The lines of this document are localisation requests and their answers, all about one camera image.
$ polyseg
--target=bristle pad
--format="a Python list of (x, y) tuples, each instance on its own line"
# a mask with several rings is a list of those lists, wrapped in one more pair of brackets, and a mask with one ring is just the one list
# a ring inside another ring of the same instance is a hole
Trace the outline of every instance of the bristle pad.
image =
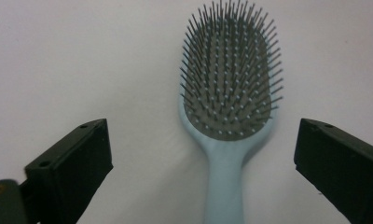
[(181, 86), (189, 121), (201, 133), (234, 141), (258, 132), (277, 108), (280, 49), (273, 21), (255, 5), (225, 3), (192, 15)]

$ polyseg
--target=light blue hairbrush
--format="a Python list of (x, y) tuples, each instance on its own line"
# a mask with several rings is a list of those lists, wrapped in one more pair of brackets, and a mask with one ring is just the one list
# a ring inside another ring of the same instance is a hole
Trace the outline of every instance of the light blue hairbrush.
[(273, 21), (255, 4), (212, 3), (189, 20), (180, 118), (207, 155), (206, 224), (243, 224), (242, 166), (273, 125), (283, 88)]

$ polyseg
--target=hairbrush handle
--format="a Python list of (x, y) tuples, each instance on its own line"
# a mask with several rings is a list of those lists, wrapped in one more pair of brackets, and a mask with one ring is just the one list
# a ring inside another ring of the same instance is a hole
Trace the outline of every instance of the hairbrush handle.
[(242, 159), (237, 148), (208, 153), (209, 186), (205, 224), (243, 224)]

